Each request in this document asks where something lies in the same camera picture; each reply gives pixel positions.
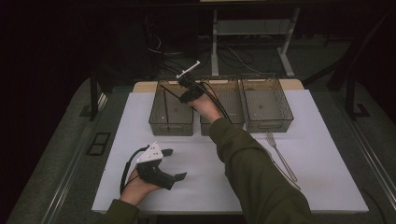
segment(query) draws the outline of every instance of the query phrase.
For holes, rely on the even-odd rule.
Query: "fork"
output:
[[[285,158],[283,158],[282,154],[277,149],[276,141],[275,141],[274,136],[273,136],[273,134],[271,132],[267,132],[267,141],[268,141],[268,144],[270,144],[270,146],[275,149],[277,155],[282,160],[283,164],[285,165],[286,169],[288,170],[288,173],[289,173],[291,179],[294,182],[297,182],[297,177],[295,176],[294,172],[290,169],[290,167],[289,167],[288,163],[286,162]]]

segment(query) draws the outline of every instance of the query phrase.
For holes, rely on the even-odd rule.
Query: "hand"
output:
[[[209,91],[213,96],[217,95],[213,91]],[[209,123],[213,123],[216,119],[221,118],[219,108],[213,103],[212,99],[205,93],[198,99],[190,101],[187,105],[192,106],[195,110],[206,118]]]
[[[160,189],[157,185],[147,183],[140,179],[136,168],[132,171],[128,181],[131,182],[125,186],[125,189],[120,196],[120,200],[132,205],[140,204],[152,191]]]

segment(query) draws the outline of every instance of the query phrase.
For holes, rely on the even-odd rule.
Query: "sleeve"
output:
[[[247,223],[314,223],[305,196],[276,169],[263,146],[227,119],[209,129]]]
[[[98,224],[133,224],[139,214],[139,209],[129,203],[113,200],[107,213]]]

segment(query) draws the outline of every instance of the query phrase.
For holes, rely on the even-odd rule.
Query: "person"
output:
[[[259,142],[223,118],[206,94],[188,105],[211,123],[209,136],[225,164],[225,174],[247,223],[314,223],[305,196],[277,170]],[[130,179],[135,176],[137,171],[133,170]],[[156,189],[137,177],[120,199],[113,201],[100,223],[133,223],[138,214],[136,206]]]

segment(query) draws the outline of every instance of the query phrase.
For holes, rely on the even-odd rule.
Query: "storage tray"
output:
[[[245,120],[237,76],[208,76],[201,77],[201,81],[209,84],[219,97],[219,101],[230,117],[232,124],[242,129]],[[200,122],[201,135],[209,135],[210,124],[207,119],[200,117]]]
[[[175,77],[160,77],[149,116],[154,135],[192,136],[193,110],[182,104],[178,97],[187,89],[177,84]]]
[[[241,75],[249,133],[285,133],[293,115],[276,74]]]

